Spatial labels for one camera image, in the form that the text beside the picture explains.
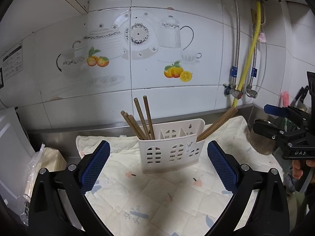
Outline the right hand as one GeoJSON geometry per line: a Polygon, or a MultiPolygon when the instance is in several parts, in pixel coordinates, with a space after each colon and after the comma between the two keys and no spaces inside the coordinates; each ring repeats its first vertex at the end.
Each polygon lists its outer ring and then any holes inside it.
{"type": "MultiPolygon", "coordinates": [[[[315,161],[314,160],[307,160],[306,164],[308,167],[314,168],[315,167],[315,161]]],[[[303,175],[303,169],[301,162],[299,160],[293,160],[292,161],[292,166],[293,166],[293,177],[296,180],[299,180],[302,175],[303,175]]]]}

